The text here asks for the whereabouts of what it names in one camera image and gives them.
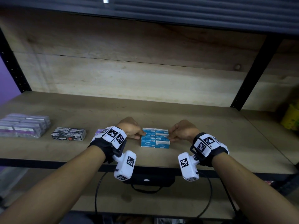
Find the black cable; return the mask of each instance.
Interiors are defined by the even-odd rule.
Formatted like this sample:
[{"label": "black cable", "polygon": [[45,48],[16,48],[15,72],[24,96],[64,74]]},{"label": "black cable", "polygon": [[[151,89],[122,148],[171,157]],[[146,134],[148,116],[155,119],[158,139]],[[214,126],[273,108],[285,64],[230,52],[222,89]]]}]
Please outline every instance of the black cable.
[{"label": "black cable", "polygon": [[101,184],[101,181],[103,180],[104,176],[107,174],[108,172],[105,172],[103,174],[103,176],[101,177],[101,179],[99,180],[99,183],[97,185],[97,189],[95,191],[95,214],[97,215],[97,192],[99,191],[99,187],[100,187],[100,184]]},{"label": "black cable", "polygon": [[205,209],[198,215],[196,216],[196,218],[199,218],[200,216],[202,216],[206,210],[209,208],[210,206],[210,203],[212,201],[212,195],[213,195],[213,186],[212,186],[212,183],[211,183],[211,180],[209,179],[208,176],[206,176],[204,173],[201,173],[201,172],[198,172],[199,174],[202,174],[203,176],[205,176],[207,178],[207,180],[209,181],[209,184],[210,184],[210,198],[209,198],[209,202],[207,203],[207,206],[205,207]]},{"label": "black cable", "polygon": [[232,206],[233,209],[234,209],[235,215],[237,215],[237,209],[236,209],[236,207],[235,207],[235,205],[234,205],[234,203],[233,203],[233,200],[231,199],[231,197],[230,197],[230,195],[229,195],[229,193],[228,193],[228,190],[227,190],[227,188],[225,187],[225,185],[224,185],[222,179],[220,179],[220,180],[221,180],[221,183],[222,183],[222,185],[223,185],[223,188],[224,188],[224,190],[225,190],[225,192],[226,192],[226,194],[227,194],[227,197],[228,197],[228,199],[229,199],[229,201],[230,201],[230,204],[231,204],[231,206]]}]

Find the person's right hand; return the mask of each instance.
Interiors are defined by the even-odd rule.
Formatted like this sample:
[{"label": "person's right hand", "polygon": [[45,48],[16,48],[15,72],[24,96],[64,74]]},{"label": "person's right hand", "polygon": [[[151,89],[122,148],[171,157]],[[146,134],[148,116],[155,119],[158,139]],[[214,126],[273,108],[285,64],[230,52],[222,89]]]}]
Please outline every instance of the person's right hand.
[{"label": "person's right hand", "polygon": [[168,139],[170,142],[187,140],[193,144],[193,139],[200,133],[199,129],[188,120],[181,120],[169,130]]}]

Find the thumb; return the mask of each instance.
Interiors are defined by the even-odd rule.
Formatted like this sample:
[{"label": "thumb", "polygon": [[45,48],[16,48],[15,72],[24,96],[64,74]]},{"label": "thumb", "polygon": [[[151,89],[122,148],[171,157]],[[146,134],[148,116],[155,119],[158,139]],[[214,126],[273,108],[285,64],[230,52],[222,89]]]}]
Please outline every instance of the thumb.
[{"label": "thumb", "polygon": [[138,134],[139,135],[143,135],[143,136],[145,136],[146,135],[146,133],[140,128],[140,130],[138,131]]},{"label": "thumb", "polygon": [[175,137],[177,137],[176,131],[170,133],[168,139],[174,139]]}]

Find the person's right arm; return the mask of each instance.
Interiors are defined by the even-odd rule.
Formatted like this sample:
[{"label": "person's right arm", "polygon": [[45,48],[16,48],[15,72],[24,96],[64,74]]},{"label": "person's right arm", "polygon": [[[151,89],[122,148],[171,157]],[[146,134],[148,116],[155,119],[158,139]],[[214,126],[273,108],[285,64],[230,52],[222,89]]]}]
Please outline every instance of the person's right arm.
[{"label": "person's right arm", "polygon": [[[169,132],[171,142],[185,139],[191,143],[200,133],[196,126],[187,120],[175,124]],[[299,222],[299,210],[296,207],[228,154],[216,155],[212,159],[212,165],[242,212],[252,223]]]}]

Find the blue staples box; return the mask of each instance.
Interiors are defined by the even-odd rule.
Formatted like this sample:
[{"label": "blue staples box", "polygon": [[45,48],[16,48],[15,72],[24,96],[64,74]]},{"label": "blue staples box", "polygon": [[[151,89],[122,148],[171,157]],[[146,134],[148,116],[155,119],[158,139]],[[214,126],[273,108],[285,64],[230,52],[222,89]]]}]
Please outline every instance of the blue staples box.
[{"label": "blue staples box", "polygon": [[141,137],[141,147],[169,148],[168,130],[143,128],[146,133]]}]

